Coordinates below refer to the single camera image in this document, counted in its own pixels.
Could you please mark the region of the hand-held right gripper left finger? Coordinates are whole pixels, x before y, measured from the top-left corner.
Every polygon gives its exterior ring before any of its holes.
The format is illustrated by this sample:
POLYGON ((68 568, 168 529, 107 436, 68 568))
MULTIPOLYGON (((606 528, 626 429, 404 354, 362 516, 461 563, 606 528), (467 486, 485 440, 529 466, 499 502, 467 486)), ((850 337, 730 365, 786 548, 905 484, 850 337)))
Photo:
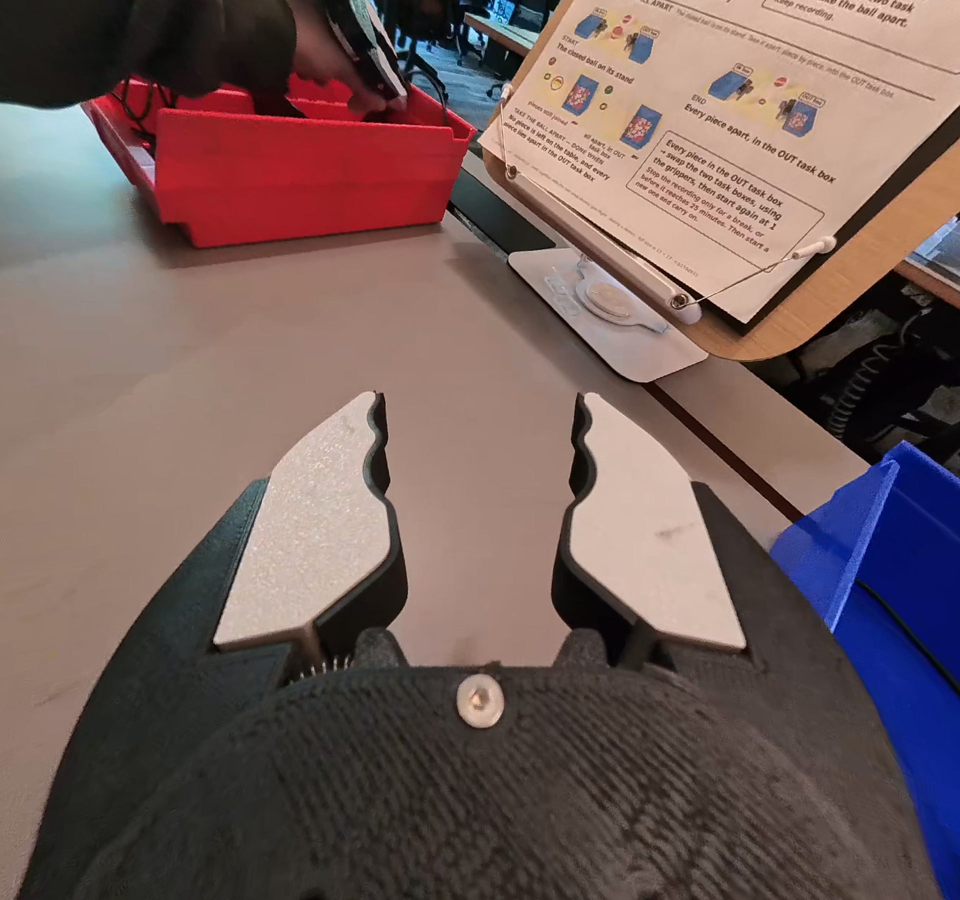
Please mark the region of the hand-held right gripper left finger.
POLYGON ((297 675, 344 668, 409 586, 388 497, 385 396, 360 393, 273 467, 232 569, 213 646, 290 647, 297 675))

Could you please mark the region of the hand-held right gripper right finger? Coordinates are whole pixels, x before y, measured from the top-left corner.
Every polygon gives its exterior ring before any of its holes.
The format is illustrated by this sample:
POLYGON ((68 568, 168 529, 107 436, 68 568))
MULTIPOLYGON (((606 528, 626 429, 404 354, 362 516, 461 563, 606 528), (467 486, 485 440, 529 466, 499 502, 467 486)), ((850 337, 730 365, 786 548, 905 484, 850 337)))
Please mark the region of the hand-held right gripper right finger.
POLYGON ((652 434, 594 392, 571 425, 571 499, 551 602, 606 666, 676 669, 680 650, 745 661, 748 639, 694 482, 652 434))

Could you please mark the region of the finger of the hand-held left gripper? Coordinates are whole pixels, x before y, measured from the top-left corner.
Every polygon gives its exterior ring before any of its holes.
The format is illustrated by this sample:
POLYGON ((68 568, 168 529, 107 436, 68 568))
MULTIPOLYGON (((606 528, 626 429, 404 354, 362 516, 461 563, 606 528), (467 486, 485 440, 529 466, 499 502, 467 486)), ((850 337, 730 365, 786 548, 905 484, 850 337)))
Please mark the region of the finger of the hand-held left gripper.
POLYGON ((365 86, 384 101, 406 101, 397 54, 371 0, 345 0, 344 37, 365 86))
POLYGON ((388 43, 371 0, 325 0, 324 11, 360 79, 388 102, 388 43))

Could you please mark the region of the red plastic bin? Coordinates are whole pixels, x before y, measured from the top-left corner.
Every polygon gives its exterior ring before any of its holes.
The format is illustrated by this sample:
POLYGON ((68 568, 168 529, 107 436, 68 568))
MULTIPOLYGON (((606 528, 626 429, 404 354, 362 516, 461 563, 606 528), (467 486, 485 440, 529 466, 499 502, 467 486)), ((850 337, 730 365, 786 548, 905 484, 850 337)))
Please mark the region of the red plastic bin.
POLYGON ((417 88, 378 122, 347 97, 293 78, 302 117, 268 116, 232 86, 191 99, 132 78, 80 108, 155 218, 198 248, 441 221, 474 127, 417 88))

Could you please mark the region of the person's left hand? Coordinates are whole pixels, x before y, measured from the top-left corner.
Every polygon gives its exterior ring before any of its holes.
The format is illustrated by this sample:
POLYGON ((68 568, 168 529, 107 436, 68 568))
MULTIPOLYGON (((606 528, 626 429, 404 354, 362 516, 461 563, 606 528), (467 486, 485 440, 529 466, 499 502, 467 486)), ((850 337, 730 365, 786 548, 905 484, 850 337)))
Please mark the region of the person's left hand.
POLYGON ((292 71, 302 80, 323 86, 335 81, 350 92, 347 103, 354 114, 403 111, 405 98, 387 101, 365 85, 330 27, 317 0, 284 0, 294 18, 295 48, 292 71))

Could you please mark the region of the light wooden table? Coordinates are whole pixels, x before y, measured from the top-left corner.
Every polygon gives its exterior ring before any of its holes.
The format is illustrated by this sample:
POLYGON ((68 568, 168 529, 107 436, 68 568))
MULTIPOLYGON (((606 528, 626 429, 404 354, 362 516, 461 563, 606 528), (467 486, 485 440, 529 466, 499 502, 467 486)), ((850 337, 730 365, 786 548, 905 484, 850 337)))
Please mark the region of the light wooden table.
POLYGON ((522 58, 526 58, 531 53, 539 38, 539 33, 471 13, 466 13, 463 20, 468 28, 522 58))

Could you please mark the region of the white stand base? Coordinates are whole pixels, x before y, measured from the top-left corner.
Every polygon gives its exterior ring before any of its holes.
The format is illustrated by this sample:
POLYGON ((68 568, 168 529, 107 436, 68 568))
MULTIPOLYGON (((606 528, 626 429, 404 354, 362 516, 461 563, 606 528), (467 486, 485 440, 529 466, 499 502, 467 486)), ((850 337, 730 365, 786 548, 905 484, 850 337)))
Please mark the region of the white stand base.
POLYGON ((513 252, 508 264, 622 378, 653 382, 708 358, 652 306, 571 248, 513 252))

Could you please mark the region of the blue plastic bin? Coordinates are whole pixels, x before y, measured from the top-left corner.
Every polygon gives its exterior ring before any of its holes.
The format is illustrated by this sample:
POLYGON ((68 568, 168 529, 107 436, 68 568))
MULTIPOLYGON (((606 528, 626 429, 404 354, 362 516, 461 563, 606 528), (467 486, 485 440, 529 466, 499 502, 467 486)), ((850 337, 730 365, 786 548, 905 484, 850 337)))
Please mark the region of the blue plastic bin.
POLYGON ((902 442, 779 536, 771 556, 844 649, 959 897, 959 483, 902 442))

